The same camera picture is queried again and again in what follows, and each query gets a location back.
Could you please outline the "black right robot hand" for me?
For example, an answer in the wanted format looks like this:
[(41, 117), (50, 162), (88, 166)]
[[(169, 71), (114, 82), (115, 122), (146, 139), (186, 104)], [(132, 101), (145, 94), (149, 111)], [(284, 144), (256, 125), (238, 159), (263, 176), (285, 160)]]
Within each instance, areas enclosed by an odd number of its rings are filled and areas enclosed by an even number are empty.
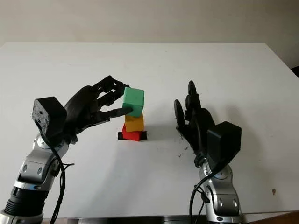
[(176, 129), (190, 144), (195, 154), (194, 164), (200, 167), (207, 158), (207, 131), (215, 125), (215, 122), (211, 113), (201, 107), (199, 94), (193, 81), (188, 84), (185, 107), (186, 110), (183, 111), (179, 100), (174, 101)]

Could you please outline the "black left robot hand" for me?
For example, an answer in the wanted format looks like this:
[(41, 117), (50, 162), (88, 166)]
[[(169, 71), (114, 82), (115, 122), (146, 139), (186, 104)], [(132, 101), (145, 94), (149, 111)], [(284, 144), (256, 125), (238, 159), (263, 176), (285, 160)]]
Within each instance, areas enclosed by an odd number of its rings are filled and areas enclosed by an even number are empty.
[(110, 106), (123, 96), (129, 87), (111, 76), (107, 76), (93, 86), (81, 88), (65, 105), (67, 118), (64, 134), (78, 135), (85, 129), (109, 122), (132, 112), (132, 108), (117, 108), (103, 112), (103, 106)]

